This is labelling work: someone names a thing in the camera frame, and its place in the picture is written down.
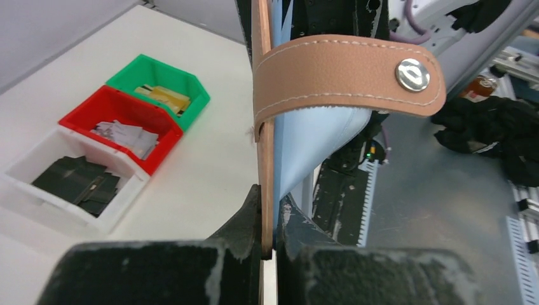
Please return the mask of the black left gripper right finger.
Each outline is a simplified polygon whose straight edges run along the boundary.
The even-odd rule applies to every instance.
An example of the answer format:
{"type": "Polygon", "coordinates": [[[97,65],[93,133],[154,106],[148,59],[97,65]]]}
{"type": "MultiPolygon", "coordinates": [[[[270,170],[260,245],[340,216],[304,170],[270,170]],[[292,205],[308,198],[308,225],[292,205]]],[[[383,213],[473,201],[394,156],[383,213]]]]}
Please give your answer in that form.
{"type": "Polygon", "coordinates": [[[454,252],[360,248],[333,240],[291,196],[276,229],[279,304],[479,304],[470,266],[454,252]]]}

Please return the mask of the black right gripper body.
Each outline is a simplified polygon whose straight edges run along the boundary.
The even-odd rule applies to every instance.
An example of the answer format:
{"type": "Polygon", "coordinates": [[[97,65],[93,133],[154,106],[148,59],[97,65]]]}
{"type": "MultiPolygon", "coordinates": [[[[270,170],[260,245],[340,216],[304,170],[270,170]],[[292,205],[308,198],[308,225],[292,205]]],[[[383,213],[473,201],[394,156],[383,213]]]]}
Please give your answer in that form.
{"type": "Polygon", "coordinates": [[[387,1],[294,1],[291,38],[338,34],[389,40],[388,24],[387,1]]]}

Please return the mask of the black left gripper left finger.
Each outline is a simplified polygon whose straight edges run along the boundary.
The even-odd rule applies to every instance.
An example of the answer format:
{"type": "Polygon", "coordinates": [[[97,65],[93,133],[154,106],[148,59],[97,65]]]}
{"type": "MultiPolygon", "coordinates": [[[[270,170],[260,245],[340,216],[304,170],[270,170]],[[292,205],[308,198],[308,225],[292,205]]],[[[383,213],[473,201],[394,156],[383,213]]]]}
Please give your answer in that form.
{"type": "Polygon", "coordinates": [[[205,240],[73,246],[39,304],[260,304],[261,188],[205,240]]]}

